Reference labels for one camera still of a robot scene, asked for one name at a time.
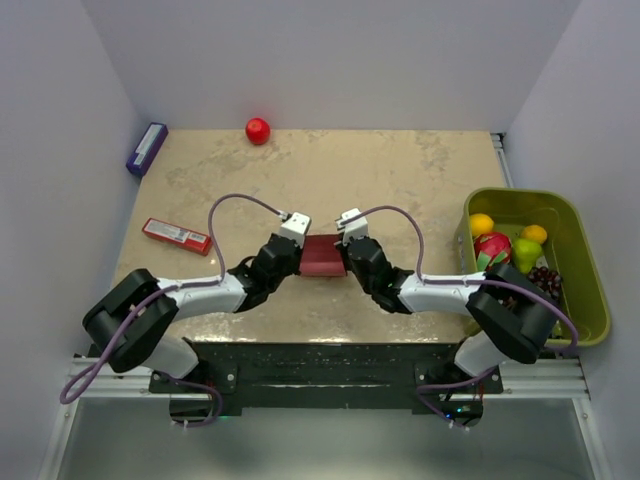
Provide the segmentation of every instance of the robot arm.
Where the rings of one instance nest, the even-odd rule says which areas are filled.
[[[556,317],[529,297],[504,288],[485,285],[486,280],[516,285],[536,295],[544,295],[520,272],[498,265],[488,272],[461,276],[419,278],[413,270],[393,267],[380,244],[369,237],[367,221],[349,210],[337,220],[345,268],[354,273],[365,293],[383,310],[411,314],[446,311],[473,317],[482,332],[463,341],[455,358],[429,372],[432,383],[466,380],[511,358],[535,363]]]
[[[165,335],[171,322],[212,312],[243,312],[264,303],[287,276],[299,273],[310,225],[308,216],[293,213],[250,265],[247,259],[223,275],[171,280],[155,278],[146,269],[134,270],[89,311],[82,324],[103,351],[131,307],[157,295],[119,339],[109,364],[118,373],[144,365],[183,378],[199,360],[185,340]]]

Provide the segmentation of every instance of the white wall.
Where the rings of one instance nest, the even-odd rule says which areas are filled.
[[[579,0],[83,0],[140,112],[181,128],[504,131]]]
[[[518,186],[578,206],[613,315],[582,352],[617,479],[638,478],[640,3],[583,0],[506,139]]]
[[[0,478],[37,475],[104,294],[144,126],[78,0],[0,4]]]

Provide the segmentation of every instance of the yellow fruit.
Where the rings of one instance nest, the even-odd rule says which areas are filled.
[[[484,213],[474,213],[469,217],[471,223],[471,236],[477,237],[484,233],[493,232],[493,220]]]
[[[520,233],[520,238],[533,240],[534,242],[542,245],[547,241],[547,231],[540,225],[529,225],[522,230],[522,233]]]

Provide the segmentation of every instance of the green bin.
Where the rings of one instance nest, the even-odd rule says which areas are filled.
[[[540,225],[548,233],[543,245],[549,268],[560,272],[562,310],[578,329],[581,347],[602,342],[611,328],[609,309],[598,272],[575,207],[550,192],[512,188],[483,188],[467,198],[454,244],[458,248],[463,273],[477,272],[469,215],[485,213],[495,222],[494,231],[512,240],[527,225]],[[479,327],[475,322],[468,333]],[[549,339],[549,345],[568,345],[569,333]]]

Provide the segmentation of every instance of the tabletop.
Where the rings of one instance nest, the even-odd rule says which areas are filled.
[[[465,199],[503,185],[487,132],[276,130],[253,146],[239,130],[170,130],[142,180],[114,281],[140,267],[164,278],[218,274],[213,250],[205,258],[141,228],[154,217],[206,232],[211,204],[230,192],[309,215],[310,234],[335,233],[335,219],[352,208],[402,207],[424,233],[423,272],[458,273],[453,236]],[[418,242],[407,220],[394,212],[368,220],[391,263],[414,269]],[[220,205],[213,223],[229,267],[255,255],[279,227],[276,216],[236,199]],[[211,342],[451,343],[463,338],[466,321],[443,312],[388,314],[352,275],[289,277],[253,310],[185,319],[169,333]]]

